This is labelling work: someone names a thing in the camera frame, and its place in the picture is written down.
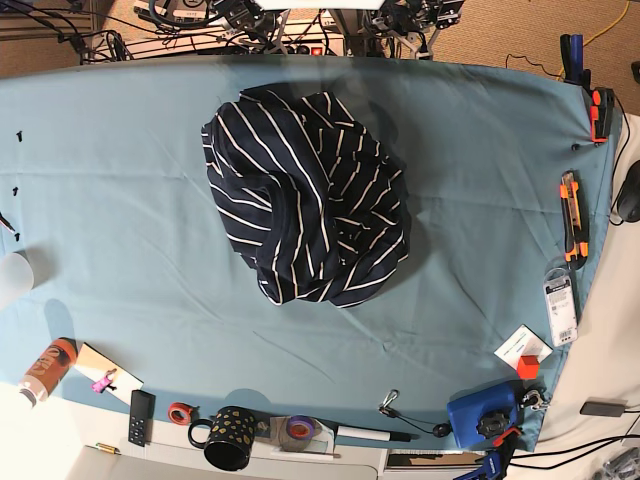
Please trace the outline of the navy white striped t-shirt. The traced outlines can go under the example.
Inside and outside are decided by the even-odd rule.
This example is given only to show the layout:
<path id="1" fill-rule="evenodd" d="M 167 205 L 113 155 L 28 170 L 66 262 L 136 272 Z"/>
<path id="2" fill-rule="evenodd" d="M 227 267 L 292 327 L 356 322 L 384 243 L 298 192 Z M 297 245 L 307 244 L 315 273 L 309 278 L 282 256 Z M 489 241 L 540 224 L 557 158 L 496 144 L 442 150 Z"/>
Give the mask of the navy white striped t-shirt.
<path id="1" fill-rule="evenodd" d="M 403 170 L 334 94 L 248 89 L 201 137 L 226 237 L 273 304 L 360 305 L 408 257 Z"/>

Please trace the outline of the purple tape roll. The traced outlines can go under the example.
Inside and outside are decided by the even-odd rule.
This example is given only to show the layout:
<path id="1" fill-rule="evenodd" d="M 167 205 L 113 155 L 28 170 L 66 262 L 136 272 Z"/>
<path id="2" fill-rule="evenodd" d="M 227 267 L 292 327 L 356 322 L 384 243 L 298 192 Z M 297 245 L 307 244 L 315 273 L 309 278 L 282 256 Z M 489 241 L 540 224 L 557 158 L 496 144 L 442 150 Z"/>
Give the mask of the purple tape roll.
<path id="1" fill-rule="evenodd" d="M 286 422 L 286 433 L 294 440 L 311 440 L 315 434 L 314 420 L 307 416 L 291 416 Z"/>

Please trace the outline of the black power strip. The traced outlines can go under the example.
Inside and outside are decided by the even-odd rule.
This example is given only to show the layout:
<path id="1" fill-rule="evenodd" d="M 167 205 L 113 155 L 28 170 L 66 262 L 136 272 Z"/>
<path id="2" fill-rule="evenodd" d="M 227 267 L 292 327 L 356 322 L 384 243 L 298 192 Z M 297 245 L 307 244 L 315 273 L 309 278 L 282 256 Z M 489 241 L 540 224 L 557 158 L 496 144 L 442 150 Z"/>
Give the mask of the black power strip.
<path id="1" fill-rule="evenodd" d="M 323 46 L 309 46 L 305 44 L 290 46 L 285 48 L 288 55 L 309 55 L 309 56 L 336 56 L 336 53 L 331 50 L 327 51 Z M 257 46 L 243 46 L 243 45 L 229 45 L 223 47 L 199 49 L 198 55 L 257 55 L 262 54 L 262 51 Z"/>

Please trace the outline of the white black marker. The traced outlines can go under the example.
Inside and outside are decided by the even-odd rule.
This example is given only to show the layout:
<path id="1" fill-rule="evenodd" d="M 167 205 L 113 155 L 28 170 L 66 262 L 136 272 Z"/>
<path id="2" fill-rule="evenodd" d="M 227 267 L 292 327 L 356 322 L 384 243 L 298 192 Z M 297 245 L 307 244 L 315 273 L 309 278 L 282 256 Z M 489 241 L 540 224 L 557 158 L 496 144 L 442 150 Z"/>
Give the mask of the white black marker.
<path id="1" fill-rule="evenodd" d="M 362 428 L 350 427 L 345 425 L 338 426 L 336 430 L 336 434 L 342 437 L 379 441 L 379 442 L 409 443 L 415 439 L 415 436 L 409 433 L 370 430 L 370 429 L 362 429 Z"/>

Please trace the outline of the black mug yellow pattern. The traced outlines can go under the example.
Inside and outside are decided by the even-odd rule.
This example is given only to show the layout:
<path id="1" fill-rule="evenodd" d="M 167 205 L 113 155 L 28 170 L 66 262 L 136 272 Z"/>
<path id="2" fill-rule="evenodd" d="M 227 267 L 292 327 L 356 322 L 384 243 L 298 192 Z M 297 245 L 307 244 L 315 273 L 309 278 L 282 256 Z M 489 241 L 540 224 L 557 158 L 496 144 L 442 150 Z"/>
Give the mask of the black mug yellow pattern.
<path id="1" fill-rule="evenodd" d="M 208 429 L 205 441 L 197 441 L 193 436 L 194 430 L 199 427 Z M 210 465 L 222 471 L 235 472 L 248 466 L 256 432 L 257 419 L 252 411 L 226 406 L 213 418 L 192 422 L 187 437 L 194 448 L 203 451 Z"/>

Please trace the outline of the red tape roll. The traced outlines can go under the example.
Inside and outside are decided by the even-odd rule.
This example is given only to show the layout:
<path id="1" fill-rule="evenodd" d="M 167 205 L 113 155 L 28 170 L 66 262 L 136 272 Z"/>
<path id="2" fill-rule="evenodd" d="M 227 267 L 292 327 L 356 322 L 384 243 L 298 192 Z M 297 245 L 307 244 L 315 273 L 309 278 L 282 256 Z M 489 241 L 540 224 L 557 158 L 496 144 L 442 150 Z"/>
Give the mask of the red tape roll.
<path id="1" fill-rule="evenodd" d="M 173 402 L 167 410 L 168 419 L 180 426 L 187 426 L 192 422 L 195 408 L 182 402 Z"/>

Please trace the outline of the blue plastic box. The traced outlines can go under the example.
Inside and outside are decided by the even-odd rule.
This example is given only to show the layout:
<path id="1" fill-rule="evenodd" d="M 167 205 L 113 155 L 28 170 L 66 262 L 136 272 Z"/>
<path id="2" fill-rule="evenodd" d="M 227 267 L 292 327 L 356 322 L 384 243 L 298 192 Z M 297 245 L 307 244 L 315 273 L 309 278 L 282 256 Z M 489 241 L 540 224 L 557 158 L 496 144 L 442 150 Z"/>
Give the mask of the blue plastic box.
<path id="1" fill-rule="evenodd" d="M 519 403 L 509 383 L 501 383 L 450 401 L 447 406 L 449 423 L 453 428 L 456 445 L 467 448 L 486 440 L 476 431 L 479 419 L 491 411 L 502 411 L 509 416 L 507 430 L 516 425 Z"/>

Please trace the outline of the white paper card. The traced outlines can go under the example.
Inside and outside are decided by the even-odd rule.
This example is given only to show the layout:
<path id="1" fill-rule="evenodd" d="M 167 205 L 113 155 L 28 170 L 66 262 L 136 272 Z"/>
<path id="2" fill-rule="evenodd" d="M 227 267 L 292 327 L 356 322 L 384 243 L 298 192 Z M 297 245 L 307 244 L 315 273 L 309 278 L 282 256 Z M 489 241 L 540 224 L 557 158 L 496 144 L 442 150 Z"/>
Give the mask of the white paper card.
<path id="1" fill-rule="evenodd" d="M 552 351 L 553 349 L 538 335 L 527 326 L 521 325 L 494 351 L 494 355 L 516 370 L 522 356 L 532 356 L 541 363 Z"/>

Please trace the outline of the black remote control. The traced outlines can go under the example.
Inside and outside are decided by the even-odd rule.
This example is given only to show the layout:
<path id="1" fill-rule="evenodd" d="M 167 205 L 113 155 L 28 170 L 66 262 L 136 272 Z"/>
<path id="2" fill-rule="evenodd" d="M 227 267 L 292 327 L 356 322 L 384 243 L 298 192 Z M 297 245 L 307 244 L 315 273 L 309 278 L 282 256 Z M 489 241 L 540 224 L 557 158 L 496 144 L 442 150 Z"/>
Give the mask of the black remote control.
<path id="1" fill-rule="evenodd" d="M 147 443 L 151 422 L 154 415 L 155 396 L 143 390 L 131 392 L 128 441 L 144 448 Z"/>

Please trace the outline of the clear plastic bit case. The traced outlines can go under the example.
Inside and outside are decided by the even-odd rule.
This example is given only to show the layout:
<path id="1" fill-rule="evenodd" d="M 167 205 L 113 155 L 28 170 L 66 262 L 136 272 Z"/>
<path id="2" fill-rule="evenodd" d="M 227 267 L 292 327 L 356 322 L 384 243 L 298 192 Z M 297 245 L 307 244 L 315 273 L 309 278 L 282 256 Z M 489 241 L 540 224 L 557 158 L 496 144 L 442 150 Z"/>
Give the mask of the clear plastic bit case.
<path id="1" fill-rule="evenodd" d="M 551 268 L 545 274 L 543 291 L 553 346 L 572 343 L 578 338 L 578 320 L 570 272 L 564 267 Z"/>

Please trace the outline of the small orange cube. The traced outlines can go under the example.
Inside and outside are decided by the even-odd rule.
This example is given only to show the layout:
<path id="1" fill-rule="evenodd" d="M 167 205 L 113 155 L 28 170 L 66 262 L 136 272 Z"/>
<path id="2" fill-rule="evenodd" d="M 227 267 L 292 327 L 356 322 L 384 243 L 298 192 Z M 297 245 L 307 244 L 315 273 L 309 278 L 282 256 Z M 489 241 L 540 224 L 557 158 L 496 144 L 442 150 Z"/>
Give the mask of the small orange cube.
<path id="1" fill-rule="evenodd" d="M 522 380 L 534 380 L 538 376 L 540 364 L 535 355 L 522 355 L 516 365 L 516 372 Z"/>

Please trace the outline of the black knob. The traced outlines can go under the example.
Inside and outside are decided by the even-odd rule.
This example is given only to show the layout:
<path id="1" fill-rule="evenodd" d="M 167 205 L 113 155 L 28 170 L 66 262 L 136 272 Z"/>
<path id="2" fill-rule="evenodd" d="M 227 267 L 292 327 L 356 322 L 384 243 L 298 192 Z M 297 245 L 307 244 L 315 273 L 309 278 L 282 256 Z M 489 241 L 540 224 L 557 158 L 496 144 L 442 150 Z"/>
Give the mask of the black knob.
<path id="1" fill-rule="evenodd" d="M 491 411 L 484 414 L 476 425 L 476 431 L 485 439 L 502 435 L 509 426 L 509 416 L 502 411 Z"/>

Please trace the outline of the orange black utility knife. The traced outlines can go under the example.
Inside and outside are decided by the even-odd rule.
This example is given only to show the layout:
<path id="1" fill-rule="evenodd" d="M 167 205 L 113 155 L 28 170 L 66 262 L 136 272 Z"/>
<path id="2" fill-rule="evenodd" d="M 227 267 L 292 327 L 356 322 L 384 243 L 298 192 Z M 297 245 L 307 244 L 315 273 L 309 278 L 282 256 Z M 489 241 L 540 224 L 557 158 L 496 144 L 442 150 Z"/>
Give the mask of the orange black utility knife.
<path id="1" fill-rule="evenodd" d="M 573 170 L 561 176 L 560 200 L 564 225 L 564 259 L 577 271 L 589 256 L 588 218 L 583 218 L 580 204 L 580 184 Z"/>

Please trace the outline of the blue black bar clamp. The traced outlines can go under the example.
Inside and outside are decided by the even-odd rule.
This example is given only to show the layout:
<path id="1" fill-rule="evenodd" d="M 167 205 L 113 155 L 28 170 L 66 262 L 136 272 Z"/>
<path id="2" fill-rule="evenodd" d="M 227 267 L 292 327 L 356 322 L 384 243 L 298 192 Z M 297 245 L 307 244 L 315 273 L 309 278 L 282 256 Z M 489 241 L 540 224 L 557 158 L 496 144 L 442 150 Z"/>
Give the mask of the blue black bar clamp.
<path id="1" fill-rule="evenodd" d="M 456 477 L 456 480 L 501 480 L 506 477 L 508 465 L 514 455 L 518 439 L 522 435 L 518 427 L 511 427 L 497 437 L 479 468 Z"/>

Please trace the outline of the orange brown bottle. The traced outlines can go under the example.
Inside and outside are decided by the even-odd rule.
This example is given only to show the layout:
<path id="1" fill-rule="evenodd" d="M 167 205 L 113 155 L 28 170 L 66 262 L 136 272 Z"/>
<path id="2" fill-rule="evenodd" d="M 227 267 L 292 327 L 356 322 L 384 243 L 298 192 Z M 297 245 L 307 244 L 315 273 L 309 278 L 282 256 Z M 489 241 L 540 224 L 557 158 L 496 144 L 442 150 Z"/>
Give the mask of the orange brown bottle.
<path id="1" fill-rule="evenodd" d="M 46 401 L 68 371 L 75 365 L 78 350 L 73 340 L 53 340 L 18 383 L 18 392 L 29 408 Z"/>

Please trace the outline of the translucent white cup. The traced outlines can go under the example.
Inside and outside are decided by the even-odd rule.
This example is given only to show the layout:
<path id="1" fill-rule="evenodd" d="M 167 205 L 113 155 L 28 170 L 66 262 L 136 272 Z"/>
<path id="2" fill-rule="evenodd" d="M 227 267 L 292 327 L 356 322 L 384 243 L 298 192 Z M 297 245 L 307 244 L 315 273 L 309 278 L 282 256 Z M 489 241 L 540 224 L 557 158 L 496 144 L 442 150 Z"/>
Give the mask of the translucent white cup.
<path id="1" fill-rule="evenodd" d="M 7 254 L 1 259 L 0 309 L 3 310 L 28 293 L 34 285 L 34 273 L 27 259 L 20 253 Z"/>

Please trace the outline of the black computer mouse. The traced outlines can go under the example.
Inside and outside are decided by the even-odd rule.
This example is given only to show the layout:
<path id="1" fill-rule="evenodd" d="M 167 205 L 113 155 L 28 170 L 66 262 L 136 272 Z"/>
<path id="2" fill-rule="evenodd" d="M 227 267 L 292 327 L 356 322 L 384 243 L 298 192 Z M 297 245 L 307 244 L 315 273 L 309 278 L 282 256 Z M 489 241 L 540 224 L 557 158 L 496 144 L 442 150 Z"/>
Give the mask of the black computer mouse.
<path id="1" fill-rule="evenodd" d="M 616 202 L 618 216 L 628 223 L 640 219 L 640 161 L 635 161 L 627 171 Z"/>

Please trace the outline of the orange black clamp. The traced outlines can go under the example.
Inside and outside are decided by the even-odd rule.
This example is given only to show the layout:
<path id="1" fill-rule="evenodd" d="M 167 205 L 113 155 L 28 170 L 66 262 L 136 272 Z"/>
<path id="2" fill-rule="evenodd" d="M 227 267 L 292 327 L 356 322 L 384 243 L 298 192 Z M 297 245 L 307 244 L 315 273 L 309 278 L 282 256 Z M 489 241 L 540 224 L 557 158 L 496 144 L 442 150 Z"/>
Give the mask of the orange black clamp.
<path id="1" fill-rule="evenodd" d="M 591 141 L 594 144 L 608 141 L 613 121 L 615 94 L 610 88 L 596 87 L 591 93 L 589 118 Z"/>

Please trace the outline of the black power adapter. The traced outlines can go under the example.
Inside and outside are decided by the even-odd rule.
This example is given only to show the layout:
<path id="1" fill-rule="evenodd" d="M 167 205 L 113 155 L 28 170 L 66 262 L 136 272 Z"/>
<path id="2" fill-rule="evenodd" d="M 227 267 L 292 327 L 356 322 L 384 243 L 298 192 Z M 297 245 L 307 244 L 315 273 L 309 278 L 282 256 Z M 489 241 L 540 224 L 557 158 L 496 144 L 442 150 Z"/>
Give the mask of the black power adapter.
<path id="1" fill-rule="evenodd" d="M 583 416 L 618 418 L 625 414 L 626 404 L 621 400 L 602 398 L 590 398 L 586 400 L 579 410 Z"/>

